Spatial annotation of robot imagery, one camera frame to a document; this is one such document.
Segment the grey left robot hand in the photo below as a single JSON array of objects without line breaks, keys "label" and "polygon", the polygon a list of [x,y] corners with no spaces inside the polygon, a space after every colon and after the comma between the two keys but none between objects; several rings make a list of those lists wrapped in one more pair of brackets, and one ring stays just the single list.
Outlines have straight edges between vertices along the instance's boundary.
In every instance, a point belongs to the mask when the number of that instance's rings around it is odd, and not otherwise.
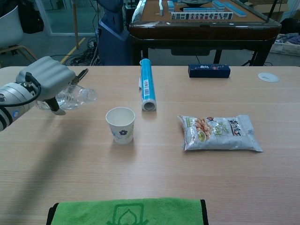
[{"label": "grey left robot hand", "polygon": [[58,104],[57,95],[72,82],[75,72],[60,64],[59,61],[45,56],[22,69],[16,77],[16,82],[24,83],[27,73],[30,73],[41,87],[35,106],[56,115],[65,115],[65,111]]}]

